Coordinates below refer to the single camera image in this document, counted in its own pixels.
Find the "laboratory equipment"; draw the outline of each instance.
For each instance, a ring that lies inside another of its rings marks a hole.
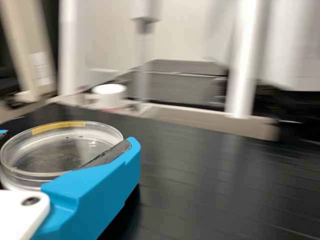
[[[34,127],[12,137],[0,154],[5,188],[49,196],[50,212],[33,239],[97,238],[140,178],[139,142],[97,122]]]

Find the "white wall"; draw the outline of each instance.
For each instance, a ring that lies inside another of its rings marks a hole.
[[[162,0],[155,24],[152,59],[204,60],[207,11],[211,0]],[[94,68],[126,72],[135,65],[133,0],[92,0],[91,44],[87,62]]]
[[[320,91],[319,0],[273,0],[262,79],[290,91]]]

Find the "petri dish lid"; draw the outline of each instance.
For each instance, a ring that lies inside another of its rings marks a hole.
[[[123,140],[112,126],[62,121],[30,128],[0,150],[0,180],[11,190],[40,190],[43,183],[89,162]]]

